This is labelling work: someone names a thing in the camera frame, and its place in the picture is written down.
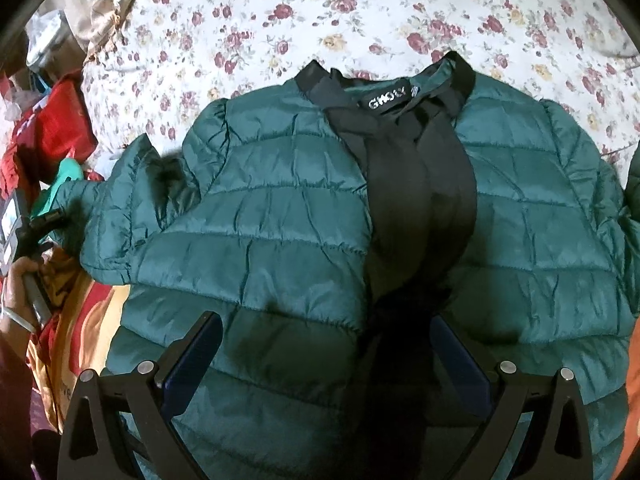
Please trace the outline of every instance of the green puffer jacket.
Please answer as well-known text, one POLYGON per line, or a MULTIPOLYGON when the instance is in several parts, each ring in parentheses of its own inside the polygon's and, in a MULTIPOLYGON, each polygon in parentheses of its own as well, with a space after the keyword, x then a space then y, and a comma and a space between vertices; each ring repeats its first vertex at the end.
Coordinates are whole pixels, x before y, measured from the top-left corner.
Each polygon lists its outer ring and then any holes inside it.
MULTIPOLYGON (((410 80, 427 92, 449 70, 410 80)), ((640 209, 558 104, 478 75, 456 132, 478 218, 450 310, 498 360, 574 371, 606 480, 622 449, 640 209)), ((213 102, 177 158, 138 138, 108 181, 66 183, 56 206, 74 219, 58 235, 82 266, 133 284, 108 372, 157 358, 205 310, 222 317, 222 346, 176 422, 211 479, 331 475, 372 227, 356 161, 295 81, 213 102)))

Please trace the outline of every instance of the black brand tag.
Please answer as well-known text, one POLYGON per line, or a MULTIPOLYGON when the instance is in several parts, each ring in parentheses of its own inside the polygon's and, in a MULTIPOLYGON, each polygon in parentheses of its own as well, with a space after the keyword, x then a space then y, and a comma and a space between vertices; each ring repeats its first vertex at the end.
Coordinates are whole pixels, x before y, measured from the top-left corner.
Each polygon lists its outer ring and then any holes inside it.
POLYGON ((393 85, 366 94, 360 99, 360 105, 377 114, 383 114, 391 108, 410 101, 411 95, 412 86, 409 80, 400 79, 393 85))

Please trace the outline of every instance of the bed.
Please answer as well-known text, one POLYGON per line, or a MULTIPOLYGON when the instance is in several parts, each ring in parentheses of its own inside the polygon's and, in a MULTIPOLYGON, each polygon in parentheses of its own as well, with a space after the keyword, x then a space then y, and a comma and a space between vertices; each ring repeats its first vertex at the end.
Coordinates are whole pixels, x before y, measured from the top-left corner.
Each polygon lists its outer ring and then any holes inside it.
MULTIPOLYGON (((638 51, 603 0, 93 1, 117 3, 83 45, 98 139, 88 165, 104 176, 137 136, 176 152, 209 102, 280 84, 311 59, 385 79, 457 50, 479 72, 559 102, 623 186, 640 138, 638 51)), ((638 439, 632 413, 625 449, 638 439)))

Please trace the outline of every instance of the jacket sleeve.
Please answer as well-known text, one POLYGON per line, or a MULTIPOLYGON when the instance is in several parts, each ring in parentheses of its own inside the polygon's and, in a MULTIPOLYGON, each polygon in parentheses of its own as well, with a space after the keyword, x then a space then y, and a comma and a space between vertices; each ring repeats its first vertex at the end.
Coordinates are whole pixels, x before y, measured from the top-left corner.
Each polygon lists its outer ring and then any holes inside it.
POLYGON ((0 335, 0 478, 21 480, 33 477, 30 430, 32 380, 27 365, 0 335))
POLYGON ((106 285, 131 282, 131 265, 145 241, 200 201, 200 186, 184 156, 161 158, 138 137, 105 182, 66 182, 53 208, 68 218, 54 240, 106 285))

